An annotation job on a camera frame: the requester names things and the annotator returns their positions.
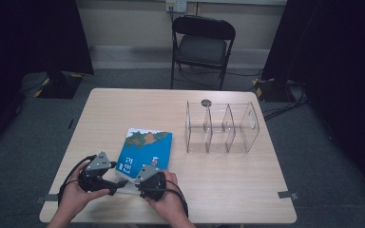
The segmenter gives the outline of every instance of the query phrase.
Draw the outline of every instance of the person's left hand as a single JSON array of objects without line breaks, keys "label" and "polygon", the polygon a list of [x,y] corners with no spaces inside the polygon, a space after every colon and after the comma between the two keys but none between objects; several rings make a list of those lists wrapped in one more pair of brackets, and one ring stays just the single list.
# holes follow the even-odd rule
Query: person's left hand
[{"label": "person's left hand", "polygon": [[109,193],[109,189],[102,189],[94,192],[85,192],[78,183],[78,177],[82,169],[87,166],[88,162],[79,165],[78,168],[70,176],[64,195],[58,210],[52,218],[50,225],[52,227],[62,227],[62,225],[69,224],[76,215],[81,212],[86,205],[97,198],[103,197]]}]

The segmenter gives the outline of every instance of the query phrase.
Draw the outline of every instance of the hand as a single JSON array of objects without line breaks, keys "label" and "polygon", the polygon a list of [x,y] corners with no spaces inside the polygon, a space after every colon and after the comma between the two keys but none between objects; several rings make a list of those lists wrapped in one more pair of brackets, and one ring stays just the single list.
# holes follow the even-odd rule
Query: hand
[{"label": "hand", "polygon": [[70,176],[61,203],[48,227],[67,227],[90,201],[103,197],[109,193],[109,189],[87,193],[79,186],[77,181],[79,174],[87,164],[88,162],[79,165]]},{"label": "hand", "polygon": [[[164,170],[165,179],[178,185],[177,176]],[[166,183],[167,189],[172,189],[180,193],[180,190],[172,183]],[[164,196],[159,201],[151,198],[144,198],[152,206],[160,217],[167,220],[172,227],[195,227],[188,219],[180,198],[173,193],[164,192]]]}]

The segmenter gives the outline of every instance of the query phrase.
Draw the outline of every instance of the wooden table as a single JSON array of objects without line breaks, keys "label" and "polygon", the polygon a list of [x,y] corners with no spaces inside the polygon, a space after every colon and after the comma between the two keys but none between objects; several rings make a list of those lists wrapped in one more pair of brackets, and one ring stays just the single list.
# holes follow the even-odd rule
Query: wooden table
[{"label": "wooden table", "polygon": [[[187,153],[186,103],[209,99],[214,104],[252,102],[259,135],[249,153]],[[96,88],[85,109],[49,192],[56,194],[68,172],[86,156],[105,151],[117,161],[128,128],[173,133],[169,170],[177,174],[194,223],[293,223],[297,215],[257,97],[250,92]],[[115,180],[115,171],[104,178]],[[45,202],[40,220],[49,222],[57,202]],[[165,223],[137,195],[115,194],[94,200],[73,220],[93,223]]]}]

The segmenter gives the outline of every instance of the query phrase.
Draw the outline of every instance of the acrylic divider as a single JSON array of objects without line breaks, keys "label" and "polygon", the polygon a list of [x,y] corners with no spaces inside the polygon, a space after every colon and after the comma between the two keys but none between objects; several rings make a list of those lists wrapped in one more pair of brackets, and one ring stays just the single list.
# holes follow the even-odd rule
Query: acrylic divider
[{"label": "acrylic divider", "polygon": [[188,153],[248,153],[258,134],[257,114],[251,103],[187,102],[185,135]]}]

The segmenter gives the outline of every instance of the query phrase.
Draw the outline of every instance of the blue book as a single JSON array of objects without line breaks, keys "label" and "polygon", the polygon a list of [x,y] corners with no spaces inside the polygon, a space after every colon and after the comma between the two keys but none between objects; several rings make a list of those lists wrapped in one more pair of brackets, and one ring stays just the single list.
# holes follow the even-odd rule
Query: blue book
[{"label": "blue book", "polygon": [[171,140],[170,132],[129,128],[115,166],[117,178],[136,182],[144,165],[167,169]]}]

